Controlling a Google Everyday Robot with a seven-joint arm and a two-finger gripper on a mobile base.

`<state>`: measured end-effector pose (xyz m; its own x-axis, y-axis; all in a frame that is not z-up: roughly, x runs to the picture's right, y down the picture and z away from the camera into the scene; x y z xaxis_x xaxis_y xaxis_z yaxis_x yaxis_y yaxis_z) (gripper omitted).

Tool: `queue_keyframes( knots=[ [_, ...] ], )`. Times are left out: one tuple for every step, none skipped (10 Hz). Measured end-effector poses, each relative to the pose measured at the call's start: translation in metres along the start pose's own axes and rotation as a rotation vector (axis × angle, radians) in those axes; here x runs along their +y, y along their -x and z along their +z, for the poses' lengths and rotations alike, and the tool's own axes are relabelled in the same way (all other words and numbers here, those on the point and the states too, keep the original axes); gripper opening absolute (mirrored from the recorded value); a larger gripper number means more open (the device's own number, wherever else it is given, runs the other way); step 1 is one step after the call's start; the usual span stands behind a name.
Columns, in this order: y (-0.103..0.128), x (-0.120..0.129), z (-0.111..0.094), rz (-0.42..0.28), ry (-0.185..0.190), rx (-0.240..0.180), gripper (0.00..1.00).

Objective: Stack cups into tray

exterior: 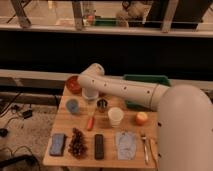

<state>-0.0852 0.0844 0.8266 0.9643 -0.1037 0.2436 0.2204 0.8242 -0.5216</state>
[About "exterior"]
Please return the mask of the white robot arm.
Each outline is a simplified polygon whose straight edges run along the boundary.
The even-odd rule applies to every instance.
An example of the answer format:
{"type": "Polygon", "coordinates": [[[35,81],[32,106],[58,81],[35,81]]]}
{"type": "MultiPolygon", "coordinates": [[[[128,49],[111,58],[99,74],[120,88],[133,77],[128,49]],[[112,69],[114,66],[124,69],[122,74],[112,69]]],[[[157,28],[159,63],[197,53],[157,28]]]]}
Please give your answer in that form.
{"type": "Polygon", "coordinates": [[[157,113],[158,171],[213,171],[213,103],[198,87],[114,79],[98,63],[78,83],[85,97],[102,92],[157,113]]]}

